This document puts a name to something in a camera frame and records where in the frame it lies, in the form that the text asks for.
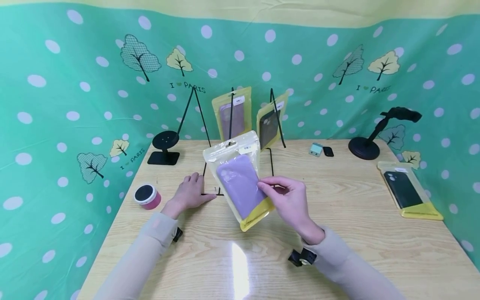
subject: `tree drawing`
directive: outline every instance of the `tree drawing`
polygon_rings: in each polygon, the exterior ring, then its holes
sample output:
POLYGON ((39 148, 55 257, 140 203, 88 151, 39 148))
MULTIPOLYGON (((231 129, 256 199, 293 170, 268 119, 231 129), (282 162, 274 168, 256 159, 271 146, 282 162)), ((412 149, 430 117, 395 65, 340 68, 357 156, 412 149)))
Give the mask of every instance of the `tree drawing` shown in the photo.
POLYGON ((107 162, 107 158, 101 154, 93 153, 80 153, 77 155, 77 160, 80 163, 80 172, 83 179, 90 184, 98 175, 103 179, 103 175, 100 170, 107 162))
POLYGON ((386 141, 390 148, 401 150, 403 147, 403 138, 405 137, 405 126, 398 125, 387 128, 380 132, 378 137, 386 141))
POLYGON ((420 166, 420 152, 404 151, 402 152, 403 159, 406 163, 411 163, 412 168, 417 170, 420 166))
POLYGON ((123 44, 120 56, 127 67, 135 71, 142 71, 147 81, 150 81, 147 72, 155 72, 162 67, 158 58, 150 53, 147 46, 139 42, 133 35, 125 36, 125 44, 123 44))
POLYGON ((129 145, 130 143, 128 141, 124 141, 124 140, 113 141, 113 146, 110 149, 110 157, 119 156, 122 153, 125 156, 127 156, 127 153, 125 152, 125 150, 127 150, 129 145))
POLYGON ((380 80, 382 74, 390 75, 398 72, 400 65, 398 64, 398 56, 395 51, 389 51, 382 57, 374 60, 368 70, 373 73, 378 73, 377 81, 380 80))
POLYGON ((338 66, 333 77, 341 77, 338 85, 341 85, 343 78, 347 75, 358 73, 363 68, 363 45, 358 46, 352 54, 350 54, 341 65, 338 66))
POLYGON ((192 64, 187 61, 185 55, 183 55, 177 48, 174 48, 172 53, 167 56, 167 66, 180 70, 183 77, 185 77, 184 71, 193 71, 192 64))

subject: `polka dot fabric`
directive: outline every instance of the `polka dot fabric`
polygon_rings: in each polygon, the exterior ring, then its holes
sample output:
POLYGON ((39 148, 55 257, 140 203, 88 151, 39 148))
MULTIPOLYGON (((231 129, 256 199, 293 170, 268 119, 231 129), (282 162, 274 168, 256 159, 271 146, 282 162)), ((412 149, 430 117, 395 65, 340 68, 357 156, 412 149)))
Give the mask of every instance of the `polka dot fabric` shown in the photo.
POLYGON ((231 87, 253 86, 256 109, 271 87, 277 96, 288 91, 288 139, 368 136, 382 111, 419 111, 418 123, 392 120, 379 138, 413 164, 480 266, 480 60, 472 59, 479 18, 339 30, 73 3, 0 7, 0 25, 22 24, 2 33, 8 47, 0 48, 9 58, 0 69, 0 126, 8 128, 0 137, 0 220, 9 221, 0 234, 0 273, 9 274, 0 276, 0 298, 76 299, 121 202, 131 201, 142 149, 178 128, 194 84, 206 126, 194 101, 184 140, 206 139, 207 130, 219 138, 208 103, 231 87), (122 60, 132 43, 144 53, 143 69, 122 60), (169 66, 173 51, 190 66, 169 66), (379 74, 387 57, 396 64, 379 74), (353 60, 362 64, 342 73, 353 60))

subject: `hand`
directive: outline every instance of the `hand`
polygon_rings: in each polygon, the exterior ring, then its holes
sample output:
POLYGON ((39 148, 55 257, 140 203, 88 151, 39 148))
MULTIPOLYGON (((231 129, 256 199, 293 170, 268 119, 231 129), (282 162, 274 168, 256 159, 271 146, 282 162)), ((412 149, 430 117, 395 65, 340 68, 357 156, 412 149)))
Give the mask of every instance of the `hand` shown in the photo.
POLYGON ((278 215, 310 245, 319 244, 325 232, 310 219, 305 183, 283 176, 260 179, 258 187, 272 199, 278 215))
POLYGON ((215 194, 202 195, 204 191, 204 177, 197 172, 183 179, 173 198, 165 204, 162 213, 177 219, 186 209, 196 208, 216 198, 215 194))

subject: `wooden table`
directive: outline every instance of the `wooden table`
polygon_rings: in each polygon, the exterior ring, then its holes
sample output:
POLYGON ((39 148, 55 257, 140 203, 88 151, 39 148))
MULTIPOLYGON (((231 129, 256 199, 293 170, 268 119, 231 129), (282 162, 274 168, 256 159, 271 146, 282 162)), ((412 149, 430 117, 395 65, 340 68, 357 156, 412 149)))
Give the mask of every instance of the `wooden table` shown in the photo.
MULTIPOLYGON (((312 218, 335 230, 407 299, 478 299, 480 274, 443 222, 400 216, 376 168, 378 160, 396 158, 385 142, 376 142, 381 155, 374 161, 353 156, 347 140, 286 141, 286 149, 277 143, 274 171, 304 181, 312 218), (335 157, 309 155, 312 142, 332 147, 335 157)), ((143 183, 155 185, 162 195, 159 211, 184 176, 203 172, 207 147, 207 141, 180 141, 172 148, 181 155, 172 167, 148 165, 150 146, 79 300, 93 298, 152 214, 133 202, 134 191, 143 183)), ((271 174, 269 156, 268 150, 261 153, 261 176, 271 174)), ((206 191, 215 187, 207 169, 206 191)), ((141 299, 346 299, 314 267, 297 268, 287 261, 301 245, 276 212, 244 233, 218 197, 194 214, 185 213, 180 227, 183 237, 157 263, 141 299)))

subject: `beige sleeve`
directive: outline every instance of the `beige sleeve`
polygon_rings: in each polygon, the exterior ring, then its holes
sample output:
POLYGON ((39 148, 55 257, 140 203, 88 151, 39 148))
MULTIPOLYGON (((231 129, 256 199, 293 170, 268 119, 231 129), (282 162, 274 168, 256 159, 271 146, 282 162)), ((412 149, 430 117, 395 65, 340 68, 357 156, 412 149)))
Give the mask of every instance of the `beige sleeve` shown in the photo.
POLYGON ((366 263, 347 244, 325 226, 325 239, 318 245, 303 247, 317 254, 315 267, 337 283, 350 300, 404 300, 396 287, 366 263))
POLYGON ((154 213, 108 275, 94 300, 136 300, 176 231, 177 220, 154 213))

